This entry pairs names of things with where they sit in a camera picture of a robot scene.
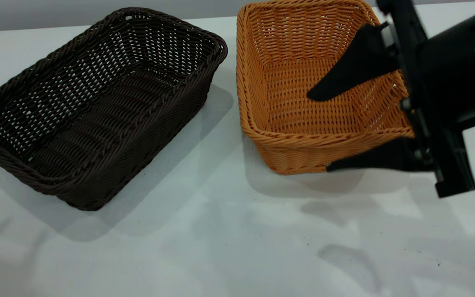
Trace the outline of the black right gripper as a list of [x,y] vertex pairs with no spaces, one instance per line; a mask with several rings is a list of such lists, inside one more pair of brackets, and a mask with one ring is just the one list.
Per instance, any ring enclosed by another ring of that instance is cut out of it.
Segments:
[[335,160],[326,171],[433,171],[441,198],[475,190],[463,137],[464,130],[475,127],[475,15],[428,38],[410,0],[379,0],[377,5],[390,23],[363,25],[307,97],[331,100],[400,67],[409,93],[401,109],[415,139],[398,137]]

